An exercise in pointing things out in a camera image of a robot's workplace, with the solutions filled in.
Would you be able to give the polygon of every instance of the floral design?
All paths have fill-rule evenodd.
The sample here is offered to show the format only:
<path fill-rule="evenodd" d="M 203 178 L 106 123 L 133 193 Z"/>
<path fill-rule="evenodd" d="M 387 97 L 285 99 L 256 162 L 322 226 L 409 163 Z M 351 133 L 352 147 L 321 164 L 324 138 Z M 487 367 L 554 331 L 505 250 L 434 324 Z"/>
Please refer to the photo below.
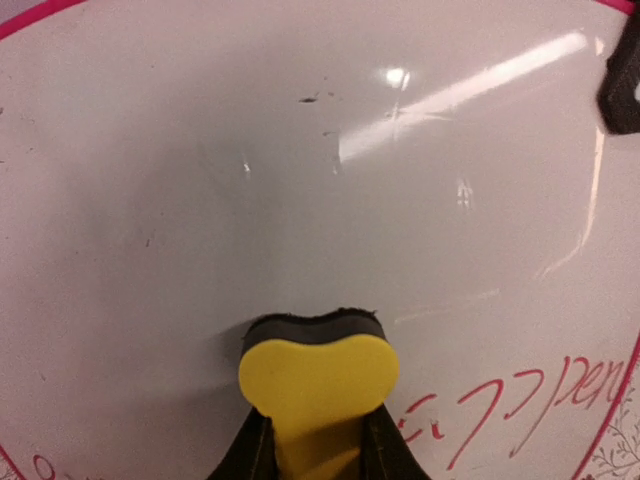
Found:
<path fill-rule="evenodd" d="M 640 412 L 633 408 L 638 397 L 634 386 L 638 378 L 634 377 L 607 427 L 607 436 L 591 457 L 595 469 L 581 480 L 640 480 Z"/>
<path fill-rule="evenodd" d="M 0 455 L 0 480 L 19 480 L 16 472 L 9 466 L 5 458 Z"/>

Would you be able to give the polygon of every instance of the pink border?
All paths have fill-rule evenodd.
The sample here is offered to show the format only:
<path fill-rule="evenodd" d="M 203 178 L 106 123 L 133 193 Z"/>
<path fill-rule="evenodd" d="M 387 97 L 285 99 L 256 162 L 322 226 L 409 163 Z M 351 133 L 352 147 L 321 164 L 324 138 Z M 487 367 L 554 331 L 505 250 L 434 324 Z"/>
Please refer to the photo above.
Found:
<path fill-rule="evenodd" d="M 43 18 L 53 15 L 60 10 L 72 7 L 85 0 L 45 0 L 44 2 L 22 12 L 20 15 L 7 20 L 0 25 L 0 40 L 28 27 L 32 23 L 39 22 Z"/>
<path fill-rule="evenodd" d="M 50 15 L 53 15 L 56 12 L 64 10 L 65 8 L 72 7 L 79 3 L 83 3 L 86 0 L 46 0 L 43 3 L 36 5 L 35 7 L 30 8 L 29 10 L 21 13 L 20 15 L 7 20 L 5 23 L 0 25 L 0 40 L 8 37 L 9 35 L 16 33 L 19 30 L 22 30 L 29 25 L 39 22 L 43 18 L 46 18 Z M 608 7 L 615 8 L 627 15 L 631 15 L 634 11 L 635 5 L 628 0 L 595 0 L 598 3 L 606 5 Z M 602 441 L 602 437 L 604 437 L 607 427 L 615 414 L 616 409 L 622 402 L 622 398 L 624 396 L 629 383 L 631 382 L 631 375 L 633 374 L 633 370 L 636 366 L 636 363 L 640 361 L 640 334 L 638 335 L 638 340 L 636 341 L 635 348 L 633 353 L 631 354 L 631 358 L 629 360 L 629 364 L 627 365 L 627 371 L 622 379 L 622 384 L 618 389 L 618 393 L 613 403 L 611 404 L 611 408 L 607 413 L 607 416 L 604 419 L 604 422 L 600 426 L 596 437 L 594 438 L 591 446 L 587 450 L 585 457 L 580 462 L 576 473 L 573 475 L 572 480 L 578 480 L 578 477 L 582 474 L 583 470 L 587 466 L 593 452 L 598 447 L 598 444 Z M 16 464 L 11 460 L 11 457 L 7 454 L 6 450 L 2 448 L 0 445 L 0 456 L 2 456 L 5 461 L 9 464 L 9 467 L 12 468 L 16 475 L 20 478 L 20 480 L 26 480 L 24 475 L 20 472 Z"/>
<path fill-rule="evenodd" d="M 620 10 L 622 13 L 626 13 L 627 15 L 631 15 L 633 10 L 635 9 L 635 5 L 629 0 L 595 0 L 598 3 L 606 5 L 607 7 L 615 8 L 616 10 Z"/>
<path fill-rule="evenodd" d="M 609 411 L 607 412 L 607 416 L 604 418 L 604 422 L 602 422 L 602 425 L 600 426 L 600 430 L 598 430 L 598 433 L 596 434 L 596 438 L 593 439 L 591 446 L 589 447 L 586 455 L 580 462 L 580 465 L 578 465 L 578 469 L 576 470 L 576 473 L 573 475 L 573 477 L 571 477 L 571 480 L 578 480 L 578 477 L 582 475 L 582 472 L 587 466 L 587 463 L 589 463 L 589 460 L 591 460 L 591 456 L 593 455 L 593 452 L 595 451 L 596 448 L 598 448 L 598 445 L 602 441 L 602 437 L 604 437 L 605 433 L 607 433 L 607 428 L 611 423 L 611 419 L 613 418 L 613 415 L 616 413 L 616 409 L 620 406 L 620 403 L 622 402 L 624 394 L 627 391 L 629 384 L 631 383 L 631 376 L 633 375 L 633 370 L 636 368 L 636 364 L 638 363 L 638 361 L 640 361 L 640 333 L 638 333 L 638 340 L 636 340 L 636 345 L 633 348 L 633 352 L 631 353 L 631 358 L 629 359 L 629 364 L 627 365 L 627 371 L 624 373 L 624 377 L 622 377 L 622 383 L 620 384 L 620 388 L 618 389 L 616 398 L 613 400 L 613 403 L 611 404 L 611 408 L 609 408 Z"/>

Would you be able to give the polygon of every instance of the whiteboard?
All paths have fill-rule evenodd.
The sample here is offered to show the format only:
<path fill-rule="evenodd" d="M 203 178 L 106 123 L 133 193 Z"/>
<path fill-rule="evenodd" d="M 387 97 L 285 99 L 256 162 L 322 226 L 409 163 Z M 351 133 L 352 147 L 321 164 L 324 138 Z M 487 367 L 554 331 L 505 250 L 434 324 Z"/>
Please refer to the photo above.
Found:
<path fill-rule="evenodd" d="M 604 472 L 640 330 L 640 137 L 595 105 L 625 15 L 159 5 L 0 42 L 7 472 L 205 478 L 248 322 L 339 306 L 377 310 L 435 480 Z"/>

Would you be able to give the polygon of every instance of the yellow eraser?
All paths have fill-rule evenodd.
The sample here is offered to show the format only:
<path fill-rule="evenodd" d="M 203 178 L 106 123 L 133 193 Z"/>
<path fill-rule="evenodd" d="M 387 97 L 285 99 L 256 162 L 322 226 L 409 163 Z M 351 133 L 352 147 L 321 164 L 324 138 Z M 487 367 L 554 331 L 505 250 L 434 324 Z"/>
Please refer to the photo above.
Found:
<path fill-rule="evenodd" d="M 272 419 L 284 480 L 359 478 L 362 417 L 381 406 L 398 359 L 374 314 L 275 314 L 247 332 L 240 388 Z"/>

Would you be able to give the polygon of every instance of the black clip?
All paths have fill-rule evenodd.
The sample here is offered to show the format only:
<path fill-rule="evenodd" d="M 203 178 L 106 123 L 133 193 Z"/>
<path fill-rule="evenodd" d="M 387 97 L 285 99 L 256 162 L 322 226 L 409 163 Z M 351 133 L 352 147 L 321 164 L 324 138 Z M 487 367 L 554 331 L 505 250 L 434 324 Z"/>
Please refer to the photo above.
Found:
<path fill-rule="evenodd" d="M 610 133 L 640 133 L 640 6 L 629 17 L 618 46 L 607 60 L 598 106 Z"/>

